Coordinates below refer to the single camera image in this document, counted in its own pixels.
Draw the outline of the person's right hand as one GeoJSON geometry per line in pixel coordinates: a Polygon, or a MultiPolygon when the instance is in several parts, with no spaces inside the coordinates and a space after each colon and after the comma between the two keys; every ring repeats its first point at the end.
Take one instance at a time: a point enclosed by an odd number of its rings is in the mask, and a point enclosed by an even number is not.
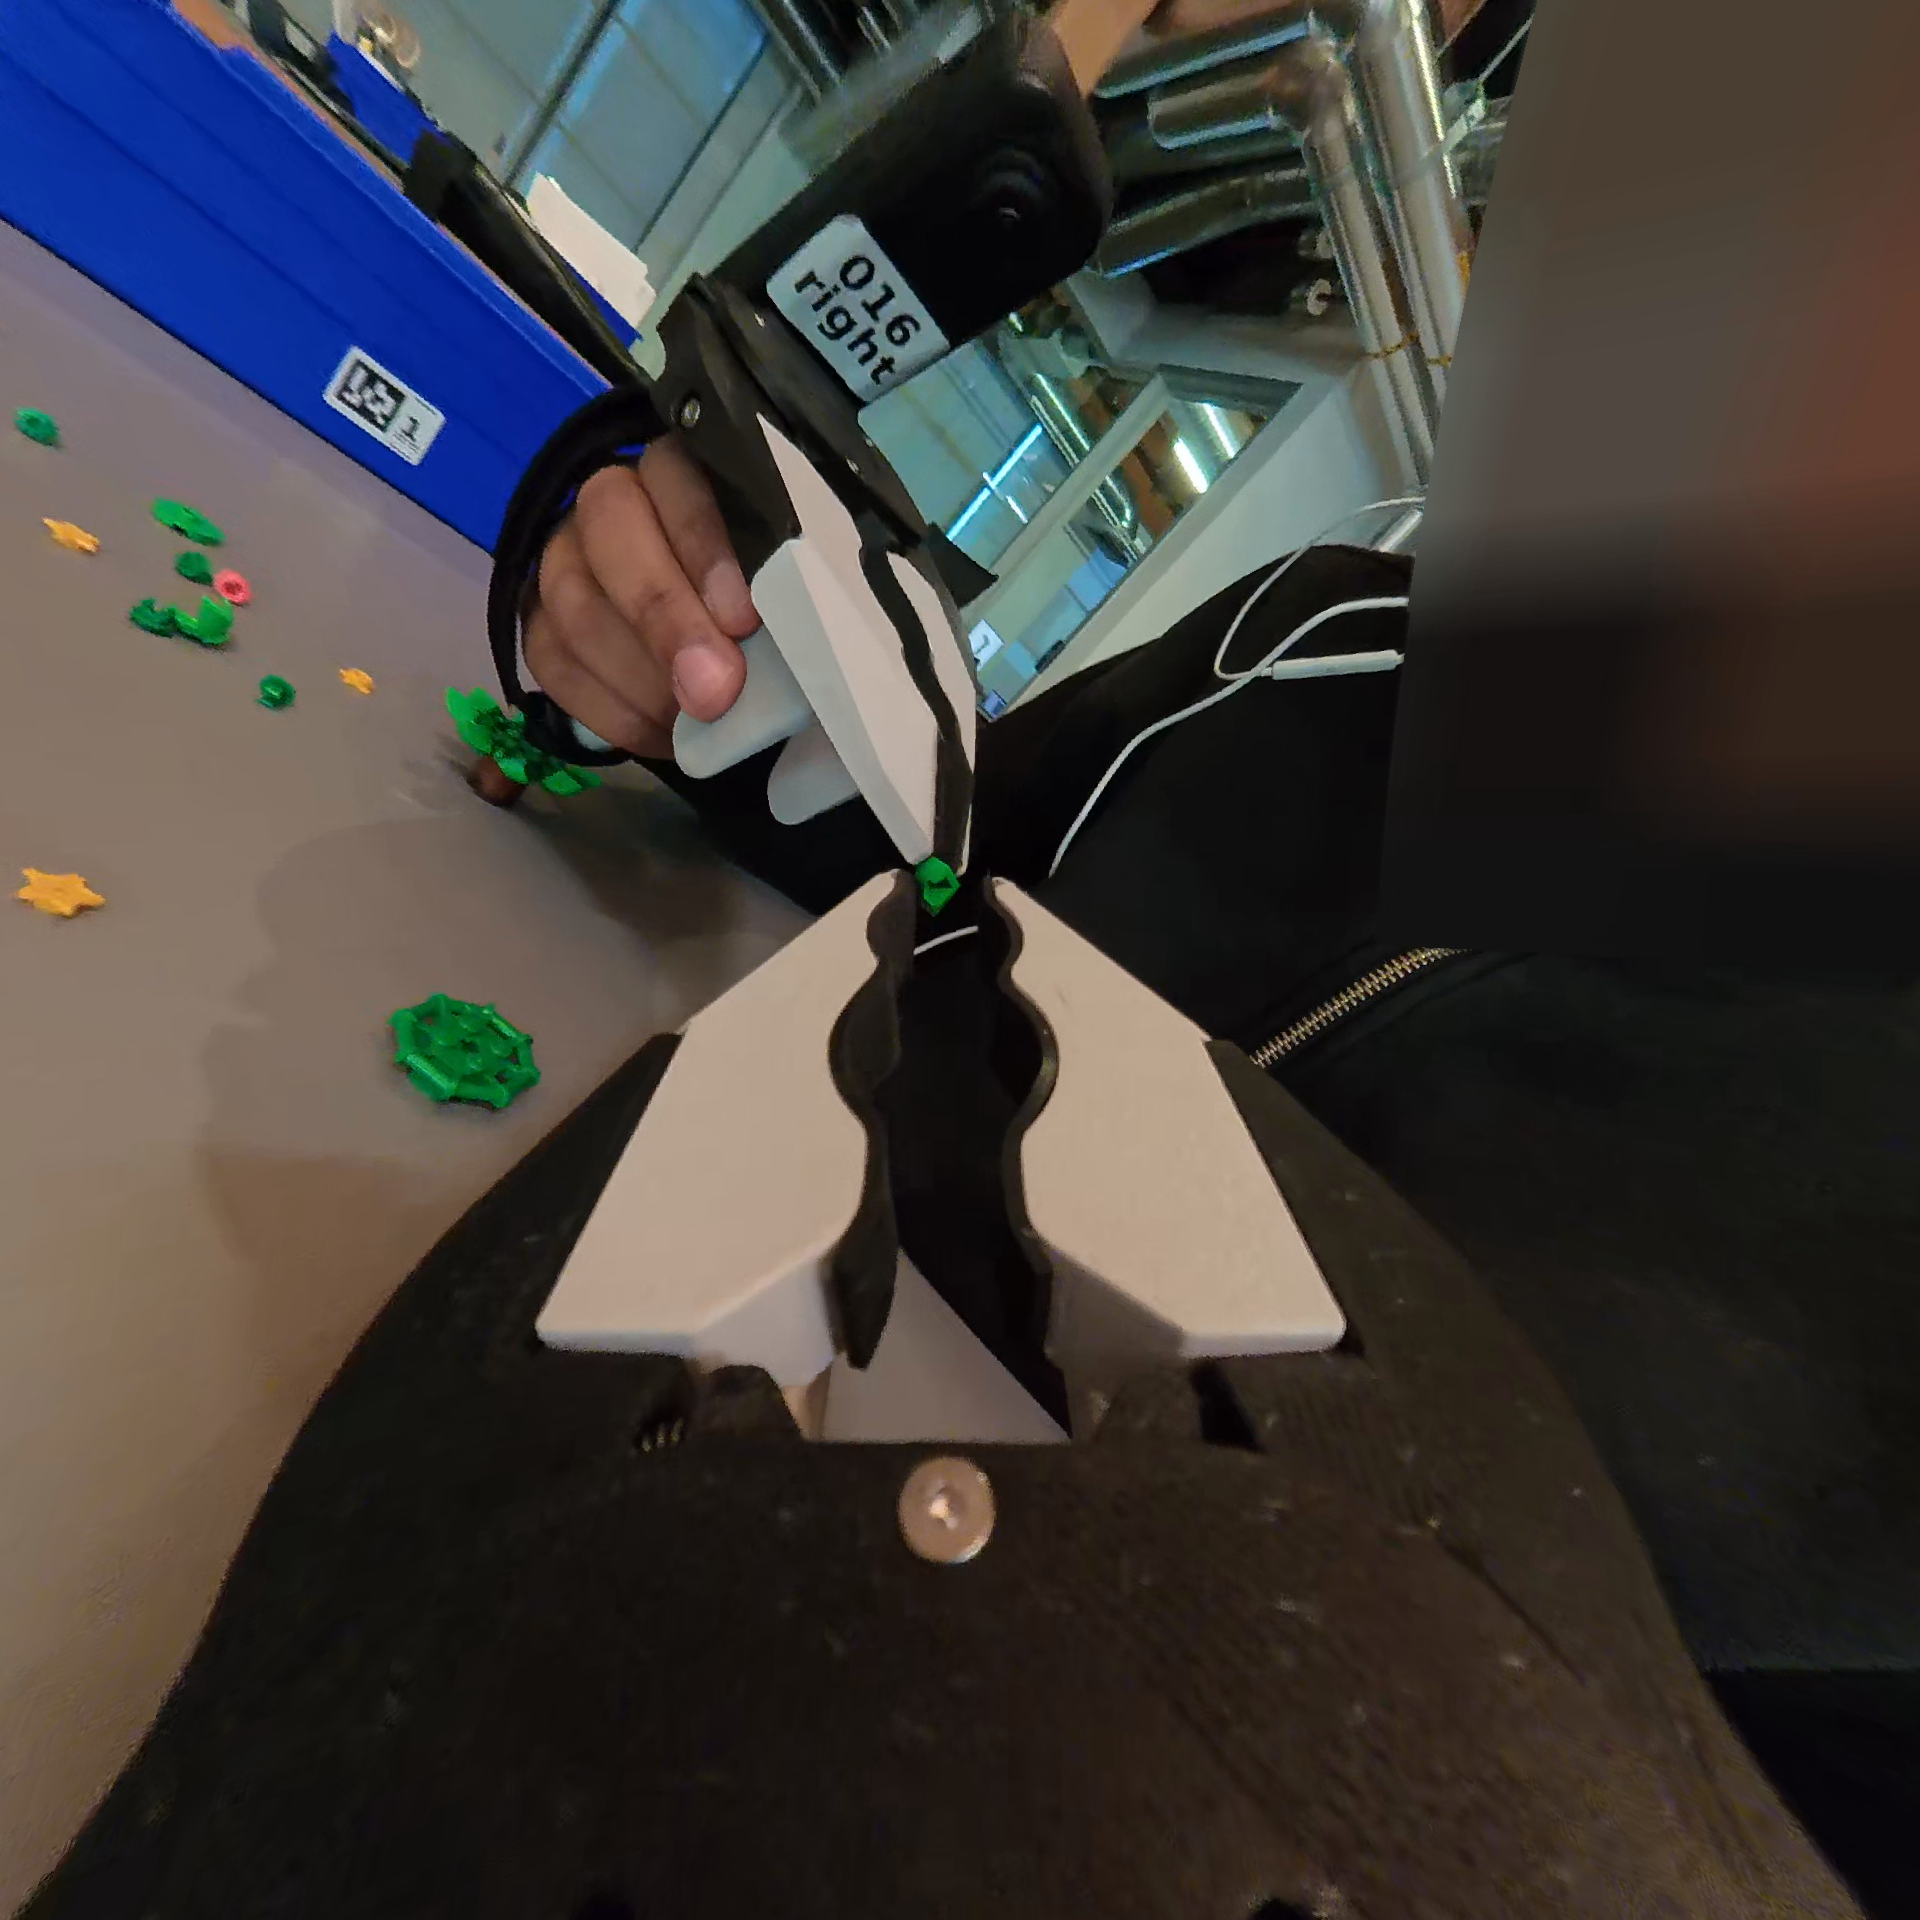
{"type": "Polygon", "coordinates": [[[680,719],[742,695],[758,598],[719,496],[680,438],[593,473],[548,534],[521,611],[521,673],[608,752],[672,758],[680,719]]]}

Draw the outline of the large green leaf wheel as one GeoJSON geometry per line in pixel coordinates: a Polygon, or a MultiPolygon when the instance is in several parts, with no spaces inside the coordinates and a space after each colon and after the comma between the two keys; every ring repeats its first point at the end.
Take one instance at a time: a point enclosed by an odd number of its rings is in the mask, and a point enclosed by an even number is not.
{"type": "Polygon", "coordinates": [[[498,705],[485,686],[443,686],[443,719],[454,731],[454,742],[470,752],[470,794],[516,809],[529,792],[548,794],[587,794],[598,792],[598,770],[566,767],[553,752],[539,752],[521,727],[521,714],[498,705]]]}

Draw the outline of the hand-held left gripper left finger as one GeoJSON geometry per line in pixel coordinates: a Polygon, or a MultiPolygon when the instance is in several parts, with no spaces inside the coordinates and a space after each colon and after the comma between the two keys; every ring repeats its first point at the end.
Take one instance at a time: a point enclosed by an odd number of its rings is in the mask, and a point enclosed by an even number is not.
{"type": "Polygon", "coordinates": [[[766,1372],[827,1439],[897,1309],[906,955],[911,879],[872,873],[648,1051],[657,1087],[535,1311],[548,1352],[766,1372]]]}

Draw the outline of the silver ventilation ducts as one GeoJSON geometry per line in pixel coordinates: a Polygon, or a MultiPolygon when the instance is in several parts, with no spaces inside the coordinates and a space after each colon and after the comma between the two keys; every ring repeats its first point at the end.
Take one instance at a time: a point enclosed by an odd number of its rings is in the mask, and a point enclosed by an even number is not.
{"type": "MultiPolygon", "coordinates": [[[[1434,413],[1475,234],[1445,146],[1431,16],[1265,7],[1180,33],[1143,69],[1177,81],[1147,97],[1147,132],[1180,146],[1256,119],[1295,132],[1364,352],[1434,413]]],[[[801,196],[719,262],[723,286],[799,330],[819,327],[855,398],[897,394],[1078,271],[1118,202],[1098,81],[1054,22],[989,22],[903,81],[801,196]]]]}

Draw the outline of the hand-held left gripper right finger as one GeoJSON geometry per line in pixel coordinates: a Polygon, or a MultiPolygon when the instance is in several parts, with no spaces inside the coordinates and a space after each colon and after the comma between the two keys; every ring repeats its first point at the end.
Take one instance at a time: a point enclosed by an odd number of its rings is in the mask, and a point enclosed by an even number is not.
{"type": "Polygon", "coordinates": [[[1069,1439],[1143,1372],[1340,1352],[1347,1311],[1210,1033],[1018,879],[989,879],[989,900],[1000,995],[1038,1033],[1009,1215],[1044,1266],[1069,1439]]]}

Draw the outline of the white box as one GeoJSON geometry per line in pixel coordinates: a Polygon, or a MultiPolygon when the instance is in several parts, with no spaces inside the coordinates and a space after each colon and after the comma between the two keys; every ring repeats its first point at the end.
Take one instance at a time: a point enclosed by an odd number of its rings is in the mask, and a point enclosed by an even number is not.
{"type": "Polygon", "coordinates": [[[650,315],[648,262],[608,234],[553,179],[535,179],[521,196],[535,234],[566,262],[566,271],[624,327],[624,339],[650,315]]]}

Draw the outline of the green toy web disc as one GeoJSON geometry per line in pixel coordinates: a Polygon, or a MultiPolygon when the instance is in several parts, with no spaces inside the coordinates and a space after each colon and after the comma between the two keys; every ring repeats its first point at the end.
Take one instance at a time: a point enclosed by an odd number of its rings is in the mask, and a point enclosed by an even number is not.
{"type": "Polygon", "coordinates": [[[539,1087],[535,1039],[491,1002],[434,995],[388,1021],[399,1077],[434,1103],[512,1112],[539,1087]]]}

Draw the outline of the blue storage bin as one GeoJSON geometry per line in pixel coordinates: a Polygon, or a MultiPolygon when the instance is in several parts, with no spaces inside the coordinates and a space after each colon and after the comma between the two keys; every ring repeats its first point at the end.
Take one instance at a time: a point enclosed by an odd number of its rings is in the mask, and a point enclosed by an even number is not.
{"type": "Polygon", "coordinates": [[[0,208],[254,398],[498,550],[608,376],[254,50],[179,7],[0,7],[0,208]]]}

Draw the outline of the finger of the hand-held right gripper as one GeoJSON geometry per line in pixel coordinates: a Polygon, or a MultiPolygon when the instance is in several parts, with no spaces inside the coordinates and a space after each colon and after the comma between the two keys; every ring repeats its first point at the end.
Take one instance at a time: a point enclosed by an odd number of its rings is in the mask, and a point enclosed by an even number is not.
{"type": "Polygon", "coordinates": [[[940,856],[953,873],[973,873],[973,767],[979,767],[979,686],[973,686],[973,646],[960,625],[960,608],[927,553],[927,539],[911,550],[890,550],[890,539],[862,539],[862,580],[872,586],[897,640],[903,640],[903,666],[906,686],[927,705],[936,727],[936,842],[927,856],[940,856]]]}
{"type": "Polygon", "coordinates": [[[940,836],[940,719],[906,673],[897,611],[862,566],[862,530],[819,465],[758,418],[799,534],[750,576],[766,636],[809,719],[781,742],[766,794],[774,821],[809,821],[848,794],[868,805],[903,868],[953,863],[940,836]]]}

